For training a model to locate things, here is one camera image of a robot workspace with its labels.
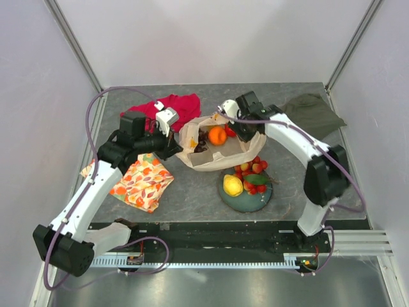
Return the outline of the red fake pepper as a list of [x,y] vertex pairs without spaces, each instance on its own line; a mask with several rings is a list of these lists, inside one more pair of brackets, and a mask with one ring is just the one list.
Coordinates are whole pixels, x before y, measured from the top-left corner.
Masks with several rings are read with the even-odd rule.
[[231,138],[235,138],[235,137],[236,137],[236,133],[229,127],[228,124],[225,124],[225,125],[224,125],[224,130],[225,130],[226,135],[227,135],[228,137],[231,137]]

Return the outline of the translucent plastic bag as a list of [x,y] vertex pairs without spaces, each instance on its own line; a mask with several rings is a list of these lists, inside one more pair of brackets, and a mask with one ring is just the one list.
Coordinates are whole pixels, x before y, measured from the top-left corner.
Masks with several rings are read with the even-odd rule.
[[237,137],[228,137],[220,146],[206,144],[206,150],[195,153],[199,144],[199,131],[206,131],[212,127],[224,127],[228,120],[218,113],[211,116],[194,118],[186,123],[179,131],[179,144],[183,151],[176,156],[188,167],[196,171],[217,171],[232,168],[244,162],[253,160],[266,143],[266,136],[256,133],[248,142],[240,141]]

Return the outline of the fake orange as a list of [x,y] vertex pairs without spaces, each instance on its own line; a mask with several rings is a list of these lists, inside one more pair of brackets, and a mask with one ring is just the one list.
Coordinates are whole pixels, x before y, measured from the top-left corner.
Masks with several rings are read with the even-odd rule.
[[208,140],[214,146],[222,146],[228,138],[226,131],[221,126],[214,126],[208,132]]

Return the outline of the red fake cherry bunch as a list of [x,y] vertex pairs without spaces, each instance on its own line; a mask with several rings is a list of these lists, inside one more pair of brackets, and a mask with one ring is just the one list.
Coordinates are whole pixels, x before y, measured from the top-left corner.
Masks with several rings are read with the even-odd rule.
[[249,195],[265,194],[271,192],[273,185],[279,183],[278,180],[267,174],[268,166],[266,160],[256,156],[249,162],[234,166],[233,174],[241,180],[243,189]]

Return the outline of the yellow fake lemon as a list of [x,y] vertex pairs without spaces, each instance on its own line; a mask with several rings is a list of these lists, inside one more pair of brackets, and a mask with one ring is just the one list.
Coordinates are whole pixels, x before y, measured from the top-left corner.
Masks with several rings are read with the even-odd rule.
[[237,197],[243,193],[242,181],[234,175],[224,175],[223,190],[231,197]]

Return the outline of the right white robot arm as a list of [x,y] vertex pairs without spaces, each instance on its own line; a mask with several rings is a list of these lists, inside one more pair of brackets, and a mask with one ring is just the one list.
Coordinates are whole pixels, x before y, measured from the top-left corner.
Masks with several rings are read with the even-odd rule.
[[312,137],[276,105],[264,106],[250,91],[219,106],[228,126],[240,140],[248,142],[258,132],[280,143],[305,167],[304,194],[307,203],[297,221],[294,247],[309,251],[324,228],[324,217],[350,186],[346,150]]

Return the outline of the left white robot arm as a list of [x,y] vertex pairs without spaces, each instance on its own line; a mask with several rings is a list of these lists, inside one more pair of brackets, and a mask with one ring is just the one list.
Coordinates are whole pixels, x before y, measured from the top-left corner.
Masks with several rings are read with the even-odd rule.
[[39,224],[35,228],[33,238],[46,264],[79,277],[94,258],[120,246],[125,251],[139,247],[139,234],[132,231],[132,223],[123,219],[92,233],[87,230],[109,191],[139,155],[154,153],[165,160],[182,150],[171,128],[178,119],[174,109],[165,108],[156,113],[153,132],[147,132],[144,113],[124,113],[119,128],[98,149],[89,175],[68,205],[49,226]]

